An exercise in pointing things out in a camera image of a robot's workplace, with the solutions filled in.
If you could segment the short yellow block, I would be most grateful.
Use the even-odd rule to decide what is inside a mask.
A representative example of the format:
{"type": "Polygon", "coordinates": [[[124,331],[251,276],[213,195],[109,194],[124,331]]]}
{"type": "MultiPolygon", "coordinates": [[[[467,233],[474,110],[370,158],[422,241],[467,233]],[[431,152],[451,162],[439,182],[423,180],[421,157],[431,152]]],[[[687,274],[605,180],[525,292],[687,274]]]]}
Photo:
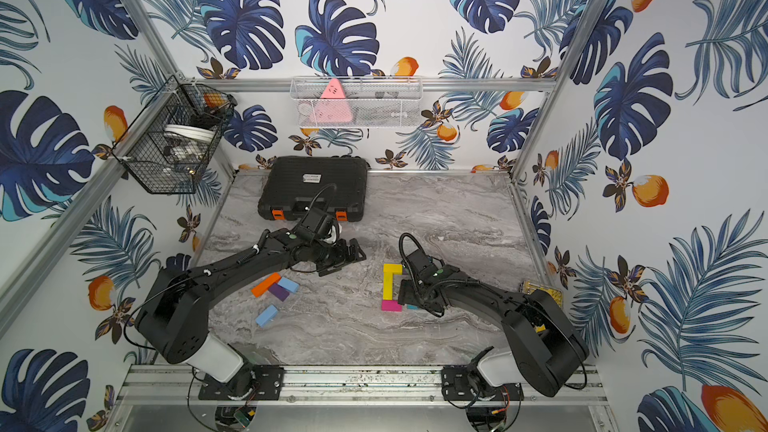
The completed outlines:
{"type": "Polygon", "coordinates": [[[401,264],[384,264],[382,271],[384,274],[402,275],[403,266],[401,264]]]}

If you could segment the magenta block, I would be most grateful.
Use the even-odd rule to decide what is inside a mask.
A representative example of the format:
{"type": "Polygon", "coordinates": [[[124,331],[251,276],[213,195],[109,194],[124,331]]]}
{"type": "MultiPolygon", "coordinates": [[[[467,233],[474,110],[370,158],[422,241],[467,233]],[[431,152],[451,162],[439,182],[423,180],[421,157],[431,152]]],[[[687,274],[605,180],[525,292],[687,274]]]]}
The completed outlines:
{"type": "Polygon", "coordinates": [[[395,300],[382,300],[381,310],[385,312],[401,312],[402,305],[395,300]]]}

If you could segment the long yellow block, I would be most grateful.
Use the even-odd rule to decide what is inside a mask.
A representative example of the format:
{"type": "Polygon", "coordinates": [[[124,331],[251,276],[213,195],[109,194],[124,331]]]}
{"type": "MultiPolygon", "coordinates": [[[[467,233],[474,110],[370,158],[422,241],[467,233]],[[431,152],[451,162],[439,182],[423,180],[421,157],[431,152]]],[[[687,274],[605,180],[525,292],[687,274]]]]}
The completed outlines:
{"type": "Polygon", "coordinates": [[[382,279],[382,299],[391,301],[393,299],[394,279],[391,273],[384,273],[382,279]]]}

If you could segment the light blue square block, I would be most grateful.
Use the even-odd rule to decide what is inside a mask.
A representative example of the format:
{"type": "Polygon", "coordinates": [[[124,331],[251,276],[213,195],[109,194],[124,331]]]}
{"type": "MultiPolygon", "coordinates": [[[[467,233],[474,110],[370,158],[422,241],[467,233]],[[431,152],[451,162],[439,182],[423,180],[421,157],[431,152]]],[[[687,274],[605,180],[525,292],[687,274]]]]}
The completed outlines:
{"type": "Polygon", "coordinates": [[[278,281],[278,285],[290,293],[296,293],[299,290],[299,284],[287,277],[282,277],[278,281]]]}

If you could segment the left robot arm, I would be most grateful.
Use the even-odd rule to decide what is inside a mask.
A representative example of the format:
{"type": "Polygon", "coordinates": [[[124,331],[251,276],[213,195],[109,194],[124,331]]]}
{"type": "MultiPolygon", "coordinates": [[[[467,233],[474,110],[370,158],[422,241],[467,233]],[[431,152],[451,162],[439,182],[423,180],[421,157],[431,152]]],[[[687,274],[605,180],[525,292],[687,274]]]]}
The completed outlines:
{"type": "Polygon", "coordinates": [[[136,330],[170,364],[186,364],[225,386],[234,396],[253,387],[252,366],[216,337],[209,312],[246,286],[301,262],[320,276],[366,259],[359,242],[330,244],[288,229],[266,230],[257,244],[217,262],[181,270],[162,269],[136,314],[136,330]]]}

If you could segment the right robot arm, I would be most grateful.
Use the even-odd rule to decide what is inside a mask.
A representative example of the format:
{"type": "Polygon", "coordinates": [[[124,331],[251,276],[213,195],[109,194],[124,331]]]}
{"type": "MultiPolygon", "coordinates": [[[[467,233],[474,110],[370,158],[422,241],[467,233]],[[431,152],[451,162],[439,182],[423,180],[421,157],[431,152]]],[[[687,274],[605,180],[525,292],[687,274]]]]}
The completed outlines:
{"type": "Polygon", "coordinates": [[[522,383],[554,397],[588,358],[580,333],[547,292],[506,291],[463,272],[447,277],[440,270],[432,278],[432,284],[402,280],[398,303],[434,313],[459,308],[493,324],[506,338],[506,347],[479,354],[469,366],[481,385],[522,383]]]}

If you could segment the dark purple block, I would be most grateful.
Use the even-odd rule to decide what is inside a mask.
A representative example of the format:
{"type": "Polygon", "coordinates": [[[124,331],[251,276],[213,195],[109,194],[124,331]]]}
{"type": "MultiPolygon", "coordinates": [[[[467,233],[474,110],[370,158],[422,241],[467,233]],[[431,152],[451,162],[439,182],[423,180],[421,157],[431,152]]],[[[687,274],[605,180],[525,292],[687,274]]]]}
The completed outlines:
{"type": "Polygon", "coordinates": [[[284,288],[284,287],[283,287],[283,286],[281,286],[279,283],[274,283],[274,284],[272,284],[272,285],[271,285],[271,286],[268,288],[268,291],[269,291],[269,292],[270,292],[270,293],[271,293],[271,294],[272,294],[272,295],[273,295],[273,296],[274,296],[276,299],[278,299],[280,302],[285,302],[285,301],[286,301],[286,300],[289,298],[289,296],[290,296],[290,294],[291,294],[291,292],[290,292],[288,289],[284,288]]]}

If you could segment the orange block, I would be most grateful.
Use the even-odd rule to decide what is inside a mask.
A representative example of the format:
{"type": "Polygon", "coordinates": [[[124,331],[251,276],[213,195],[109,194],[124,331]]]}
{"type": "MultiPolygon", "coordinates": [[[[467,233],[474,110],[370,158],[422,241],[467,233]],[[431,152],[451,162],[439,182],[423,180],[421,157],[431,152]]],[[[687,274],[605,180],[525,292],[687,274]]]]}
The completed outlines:
{"type": "Polygon", "coordinates": [[[272,273],[268,277],[264,278],[255,287],[251,289],[251,293],[254,297],[263,296],[273,285],[277,284],[281,280],[279,273],[272,273]]]}

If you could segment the black plastic tool case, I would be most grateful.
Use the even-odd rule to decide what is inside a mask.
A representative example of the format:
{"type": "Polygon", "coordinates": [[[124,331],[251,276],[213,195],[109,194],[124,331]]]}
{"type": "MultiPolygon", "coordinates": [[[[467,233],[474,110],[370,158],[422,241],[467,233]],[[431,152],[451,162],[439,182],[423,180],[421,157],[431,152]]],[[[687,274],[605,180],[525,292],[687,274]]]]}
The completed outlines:
{"type": "Polygon", "coordinates": [[[337,219],[363,219],[369,165],[360,157],[278,158],[267,177],[257,211],[266,220],[296,221],[318,207],[337,219]]]}

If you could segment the yellow screwdriver bit set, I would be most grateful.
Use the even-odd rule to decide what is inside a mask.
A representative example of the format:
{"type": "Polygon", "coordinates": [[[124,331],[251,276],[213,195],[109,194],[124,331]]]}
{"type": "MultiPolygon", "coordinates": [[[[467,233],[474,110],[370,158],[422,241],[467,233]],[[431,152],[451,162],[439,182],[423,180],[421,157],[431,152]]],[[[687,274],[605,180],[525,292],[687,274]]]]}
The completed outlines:
{"type": "Polygon", "coordinates": [[[559,307],[563,306],[563,293],[558,288],[551,287],[548,285],[538,284],[536,282],[531,282],[530,280],[525,280],[520,286],[520,291],[525,294],[532,294],[534,291],[537,291],[537,290],[546,292],[554,299],[554,301],[558,304],[559,307]]]}

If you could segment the pink triangle item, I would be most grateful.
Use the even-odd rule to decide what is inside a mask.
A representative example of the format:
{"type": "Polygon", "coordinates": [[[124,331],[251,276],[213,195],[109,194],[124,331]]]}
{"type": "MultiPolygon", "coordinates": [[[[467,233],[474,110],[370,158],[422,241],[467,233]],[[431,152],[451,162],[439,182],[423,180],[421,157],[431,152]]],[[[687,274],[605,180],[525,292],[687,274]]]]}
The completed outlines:
{"type": "Polygon", "coordinates": [[[354,114],[338,78],[332,78],[320,98],[314,102],[310,119],[316,124],[334,125],[353,121],[354,114]]]}

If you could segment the white roll in basket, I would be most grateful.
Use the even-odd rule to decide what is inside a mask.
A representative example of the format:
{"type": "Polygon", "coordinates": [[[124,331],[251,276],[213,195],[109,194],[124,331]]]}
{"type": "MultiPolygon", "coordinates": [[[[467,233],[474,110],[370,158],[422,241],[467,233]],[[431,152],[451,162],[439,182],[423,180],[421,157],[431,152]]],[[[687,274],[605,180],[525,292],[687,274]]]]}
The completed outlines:
{"type": "Polygon", "coordinates": [[[163,138],[172,145],[207,146],[212,142],[214,135],[211,130],[177,124],[169,124],[163,131],[163,138]]]}

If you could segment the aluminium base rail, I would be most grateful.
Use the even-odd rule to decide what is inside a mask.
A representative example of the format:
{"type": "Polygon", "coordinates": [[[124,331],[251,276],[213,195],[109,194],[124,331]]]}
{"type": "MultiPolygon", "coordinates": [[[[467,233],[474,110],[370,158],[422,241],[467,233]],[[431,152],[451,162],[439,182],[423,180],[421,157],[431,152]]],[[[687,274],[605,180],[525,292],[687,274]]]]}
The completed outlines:
{"type": "Polygon", "coordinates": [[[473,392],[460,372],[438,366],[285,366],[266,374],[261,389],[243,399],[228,397],[184,366],[133,366],[116,395],[130,405],[449,406],[494,402],[525,406],[606,406],[607,394],[593,367],[579,372],[549,398],[526,384],[503,386],[496,397],[473,392]]]}

